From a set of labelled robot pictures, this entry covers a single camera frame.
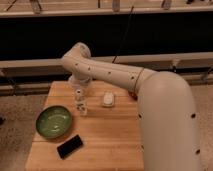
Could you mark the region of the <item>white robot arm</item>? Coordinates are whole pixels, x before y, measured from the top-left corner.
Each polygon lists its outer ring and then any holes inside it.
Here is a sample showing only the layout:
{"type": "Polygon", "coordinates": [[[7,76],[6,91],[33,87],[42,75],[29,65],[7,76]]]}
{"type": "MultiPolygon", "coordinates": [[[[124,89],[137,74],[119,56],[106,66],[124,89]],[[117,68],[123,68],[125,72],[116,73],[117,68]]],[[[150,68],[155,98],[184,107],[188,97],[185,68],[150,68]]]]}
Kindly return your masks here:
{"type": "Polygon", "coordinates": [[[66,52],[61,64],[77,85],[95,78],[137,95],[144,171],[202,171],[196,105],[180,75],[96,61],[84,43],[66,52]]]}

